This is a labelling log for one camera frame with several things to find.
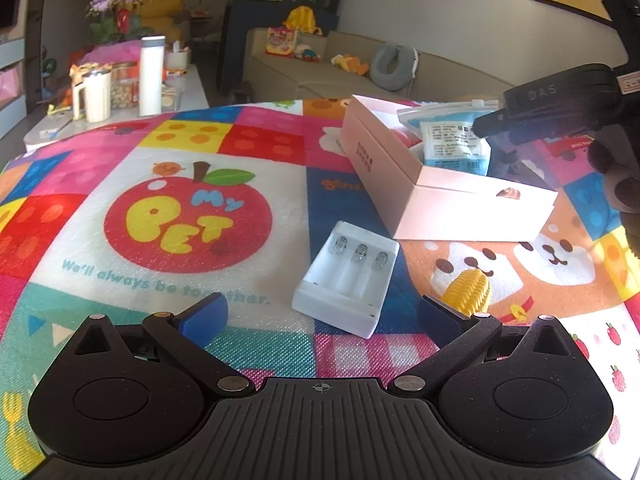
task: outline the play mat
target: play mat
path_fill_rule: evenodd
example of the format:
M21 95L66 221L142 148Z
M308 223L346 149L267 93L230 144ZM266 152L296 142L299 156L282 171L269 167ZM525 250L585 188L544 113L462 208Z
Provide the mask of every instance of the play mat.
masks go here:
M465 269L504 323L562 319L615 420L597 457L623 480L640 449L640 268L581 143L520 150L559 191L532 243L401 242L369 340L293 311L293 291L338 220L388 233L337 135L348 100L212 108L110 125L10 163L0 176L0 478L42 459L26 407L73 330L226 295L207 348L249 375L377 376L436 351L415 318ZM467 213L474 221L474 211Z

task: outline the neck pillow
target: neck pillow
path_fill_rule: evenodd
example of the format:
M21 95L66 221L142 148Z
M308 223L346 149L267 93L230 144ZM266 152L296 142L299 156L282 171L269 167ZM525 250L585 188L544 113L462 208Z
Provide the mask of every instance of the neck pillow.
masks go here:
M389 73L388 67L398 58L398 66ZM369 69L371 80L381 88L395 92L407 86L418 68L418 51L410 46L385 43L374 54Z

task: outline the pink bag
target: pink bag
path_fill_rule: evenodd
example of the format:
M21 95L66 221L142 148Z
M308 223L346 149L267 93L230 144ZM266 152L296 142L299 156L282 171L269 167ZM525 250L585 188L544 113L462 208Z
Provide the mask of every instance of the pink bag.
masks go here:
M18 67L0 71L0 101L15 99L21 94Z
M140 40L98 46L88 54L85 54L78 64L98 63L104 65L105 63L123 63L127 61L138 62L140 60L140 48L142 48L142 41Z

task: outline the corn cob print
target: corn cob print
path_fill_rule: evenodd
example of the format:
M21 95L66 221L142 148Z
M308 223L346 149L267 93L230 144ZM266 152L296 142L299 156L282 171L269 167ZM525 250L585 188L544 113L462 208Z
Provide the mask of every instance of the corn cob print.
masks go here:
M486 312L491 303L491 284L480 269L468 269L451 282L442 301L465 316Z

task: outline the metal spring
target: metal spring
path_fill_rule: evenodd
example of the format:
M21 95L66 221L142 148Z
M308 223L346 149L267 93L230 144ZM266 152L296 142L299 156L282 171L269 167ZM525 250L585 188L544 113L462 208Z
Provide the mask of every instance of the metal spring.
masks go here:
M347 248L348 240L344 236L341 236L335 241L334 248L331 249L332 254L342 254Z
M360 244L356 251L353 253L353 257L351 261L355 264L360 264L367 257L367 246L365 244Z
M373 270L382 270L386 261L389 259L389 255L384 252L379 252L378 256L376 256L376 261L373 262Z

